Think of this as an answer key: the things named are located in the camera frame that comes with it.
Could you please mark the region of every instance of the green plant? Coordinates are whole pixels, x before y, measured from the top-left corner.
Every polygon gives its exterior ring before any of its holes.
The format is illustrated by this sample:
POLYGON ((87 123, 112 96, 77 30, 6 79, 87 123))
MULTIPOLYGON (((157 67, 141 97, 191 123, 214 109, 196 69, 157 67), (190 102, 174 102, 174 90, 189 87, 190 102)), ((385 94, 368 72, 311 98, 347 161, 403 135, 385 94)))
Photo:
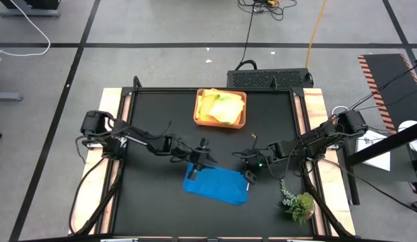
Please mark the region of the green plant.
POLYGON ((283 179, 280 181, 280 191, 286 197, 282 201, 283 205, 289 206, 286 213, 291 213, 292 219, 298 221, 300 225, 305 223, 305 221, 311 217, 315 209, 313 197, 308 192, 297 196, 290 193, 287 190, 283 179))

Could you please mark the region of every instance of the black tabletop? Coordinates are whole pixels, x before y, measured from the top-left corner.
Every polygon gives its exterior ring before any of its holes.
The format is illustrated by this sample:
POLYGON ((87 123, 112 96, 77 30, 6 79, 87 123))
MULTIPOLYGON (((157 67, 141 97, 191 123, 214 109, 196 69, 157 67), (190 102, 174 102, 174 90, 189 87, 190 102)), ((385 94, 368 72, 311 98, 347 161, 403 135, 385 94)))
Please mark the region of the black tabletop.
MULTIPOLYGON (((198 126, 192 119, 195 92, 137 94, 131 124, 152 134, 161 133, 170 120, 174 132, 197 146, 209 139, 211 155, 219 166, 236 169, 238 158, 231 152, 297 136, 291 93, 247 92, 247 120, 242 129, 198 126)), ((117 235, 172 237, 291 237, 311 236, 309 223, 300 226, 277 208, 282 199, 279 182, 268 171, 249 188, 248 201, 234 206, 189 194, 182 189, 187 163, 173 164, 169 157, 156 157, 144 147, 130 143, 124 164, 122 187, 116 207, 113 232, 117 235)), ((273 166, 276 174, 284 164, 273 166)), ((292 193, 303 192, 300 177, 291 163, 286 183, 292 193)))

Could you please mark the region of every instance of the orange and black warning stripe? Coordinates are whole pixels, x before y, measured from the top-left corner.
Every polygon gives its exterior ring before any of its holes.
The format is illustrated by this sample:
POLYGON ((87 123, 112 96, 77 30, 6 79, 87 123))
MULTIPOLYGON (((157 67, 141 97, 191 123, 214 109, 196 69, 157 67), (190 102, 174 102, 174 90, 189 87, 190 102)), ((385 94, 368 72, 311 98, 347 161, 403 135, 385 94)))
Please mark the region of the orange and black warning stripe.
POLYGON ((392 134, 397 133, 397 131, 395 131, 395 126, 392 123, 392 119, 389 117, 389 112, 386 109, 385 103, 382 100, 382 96, 377 92, 377 85, 373 75, 371 74, 367 61, 362 55, 358 55, 358 61, 361 69, 363 70, 365 79, 367 80, 367 84, 369 84, 370 91, 374 93, 373 98, 375 99, 377 108, 379 109, 379 113, 381 114, 386 129, 392 134))
MULTIPOLYGON (((403 58, 403 61, 408 66, 408 68, 411 69, 412 67, 410 66, 410 64, 409 64, 408 60, 405 58, 405 56, 403 54, 400 54, 400 56, 403 58)), ((413 78, 413 80, 414 80, 414 82, 417 86, 417 76, 416 76, 415 71, 410 71, 410 74, 411 74, 411 76, 412 76, 412 78, 413 78)))

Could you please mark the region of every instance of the floor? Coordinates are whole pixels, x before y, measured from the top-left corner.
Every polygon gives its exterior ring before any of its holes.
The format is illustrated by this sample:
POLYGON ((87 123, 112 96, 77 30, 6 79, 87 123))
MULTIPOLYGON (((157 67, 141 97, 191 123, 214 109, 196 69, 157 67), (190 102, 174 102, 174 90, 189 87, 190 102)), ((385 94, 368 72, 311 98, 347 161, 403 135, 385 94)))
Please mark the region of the floor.
MULTIPOLYGON (((259 44, 250 45, 246 58, 263 69, 303 67, 321 5, 299 0, 281 22, 255 15, 249 42, 259 44)), ((60 18, 33 18, 52 42, 45 55, 0 54, 0 91, 24 96, 20 103, 0 102, 0 241, 67 234, 83 170, 74 139, 103 88, 130 86, 134 75, 145 87, 224 87, 243 54, 250 20, 235 0, 62 0, 59 11, 60 18), (26 192, 37 175, 31 199, 26 192)), ((327 110, 349 106, 370 93, 357 55, 401 53, 415 60, 417 0, 328 1, 315 43, 309 70, 327 110)), ((0 17, 0 47, 31 53, 46 44, 24 18, 0 17)), ((363 107, 374 105, 369 100, 363 107)), ((383 128, 377 110, 363 115, 383 128)), ((416 200, 407 183, 377 185, 404 202, 416 200)), ((417 241, 413 212, 365 184, 358 190, 362 204, 351 208, 358 235, 417 241)))

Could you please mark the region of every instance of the yellow cloth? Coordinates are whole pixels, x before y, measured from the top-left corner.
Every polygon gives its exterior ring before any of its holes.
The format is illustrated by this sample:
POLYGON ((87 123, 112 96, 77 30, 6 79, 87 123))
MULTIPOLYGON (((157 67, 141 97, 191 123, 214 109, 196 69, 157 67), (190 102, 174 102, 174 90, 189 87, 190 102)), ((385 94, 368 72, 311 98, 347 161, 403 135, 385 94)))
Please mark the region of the yellow cloth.
POLYGON ((243 107, 240 95, 216 89, 204 90, 202 96, 198 97, 196 118, 234 124, 243 107))

